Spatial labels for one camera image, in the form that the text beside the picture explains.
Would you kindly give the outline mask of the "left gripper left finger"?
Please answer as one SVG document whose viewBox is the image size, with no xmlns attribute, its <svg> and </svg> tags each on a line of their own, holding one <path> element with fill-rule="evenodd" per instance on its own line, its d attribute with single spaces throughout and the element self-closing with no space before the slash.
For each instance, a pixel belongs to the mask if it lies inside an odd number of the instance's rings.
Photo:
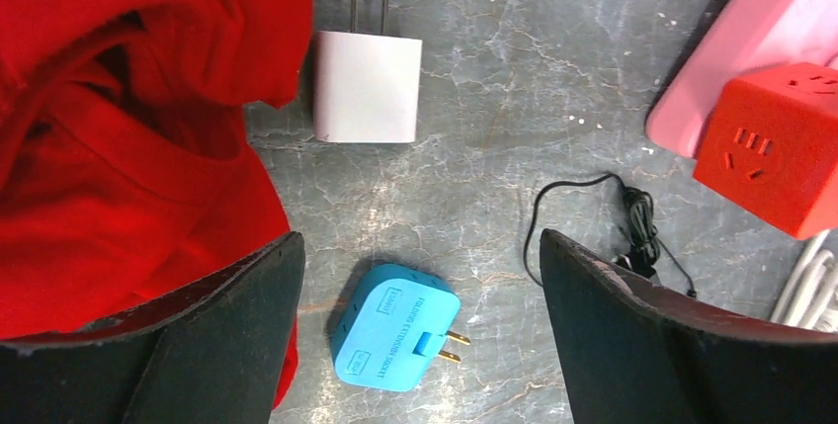
<svg viewBox="0 0 838 424">
<path fill-rule="evenodd" d="M 291 232 L 71 333 L 1 345 L 5 423 L 265 423 L 305 267 Z"/>
</svg>

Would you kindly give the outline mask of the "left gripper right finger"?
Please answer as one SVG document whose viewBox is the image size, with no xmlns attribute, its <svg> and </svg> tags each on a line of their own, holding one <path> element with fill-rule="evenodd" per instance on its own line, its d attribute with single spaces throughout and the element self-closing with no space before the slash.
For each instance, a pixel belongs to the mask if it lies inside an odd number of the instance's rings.
<svg viewBox="0 0 838 424">
<path fill-rule="evenodd" d="M 686 297 L 547 229 L 540 269 L 577 423 L 833 423 L 837 338 Z"/>
</svg>

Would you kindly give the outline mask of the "red cube socket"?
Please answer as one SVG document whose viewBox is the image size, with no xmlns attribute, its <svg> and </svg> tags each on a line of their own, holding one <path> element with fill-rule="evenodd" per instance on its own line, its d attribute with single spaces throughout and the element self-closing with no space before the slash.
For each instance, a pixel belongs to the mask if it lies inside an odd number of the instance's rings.
<svg viewBox="0 0 838 424">
<path fill-rule="evenodd" d="M 836 70 L 797 63 L 728 81 L 694 177 L 795 239 L 836 228 Z"/>
</svg>

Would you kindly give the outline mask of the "white usb charger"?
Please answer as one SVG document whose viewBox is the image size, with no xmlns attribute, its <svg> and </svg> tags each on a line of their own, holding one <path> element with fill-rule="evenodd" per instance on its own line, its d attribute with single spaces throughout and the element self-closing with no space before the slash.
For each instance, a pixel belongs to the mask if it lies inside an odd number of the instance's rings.
<svg viewBox="0 0 838 424">
<path fill-rule="evenodd" d="M 329 143 L 407 144 L 416 139 L 423 41 L 387 33 L 389 0 L 379 32 L 359 31 L 359 0 L 350 0 L 347 32 L 313 39 L 315 137 Z"/>
</svg>

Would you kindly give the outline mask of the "pink triangular power strip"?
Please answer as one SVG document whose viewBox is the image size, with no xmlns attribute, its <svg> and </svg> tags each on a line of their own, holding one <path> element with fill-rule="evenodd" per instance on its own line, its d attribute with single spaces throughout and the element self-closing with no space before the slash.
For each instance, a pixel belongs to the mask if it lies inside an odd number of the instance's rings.
<svg viewBox="0 0 838 424">
<path fill-rule="evenodd" d="M 724 84 L 747 72 L 837 65 L 837 0 L 729 0 L 651 109 L 647 136 L 693 157 Z"/>
</svg>

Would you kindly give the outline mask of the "blue plug adapter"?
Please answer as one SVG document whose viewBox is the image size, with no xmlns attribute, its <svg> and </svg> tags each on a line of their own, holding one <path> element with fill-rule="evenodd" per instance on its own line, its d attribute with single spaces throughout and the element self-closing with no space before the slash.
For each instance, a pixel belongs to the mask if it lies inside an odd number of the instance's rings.
<svg viewBox="0 0 838 424">
<path fill-rule="evenodd" d="M 337 377 L 347 384 L 406 392 L 436 358 L 458 363 L 445 349 L 450 340 L 469 345 L 453 331 L 461 300 L 443 279 L 395 263 L 368 271 L 332 334 Z"/>
</svg>

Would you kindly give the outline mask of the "red cloth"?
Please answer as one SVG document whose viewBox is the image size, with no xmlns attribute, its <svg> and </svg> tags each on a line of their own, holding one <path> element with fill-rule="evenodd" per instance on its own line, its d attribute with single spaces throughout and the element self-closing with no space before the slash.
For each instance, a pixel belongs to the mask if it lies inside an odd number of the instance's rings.
<svg viewBox="0 0 838 424">
<path fill-rule="evenodd" d="M 1 335 L 70 332 L 290 231 L 243 108 L 312 0 L 1 0 Z"/>
</svg>

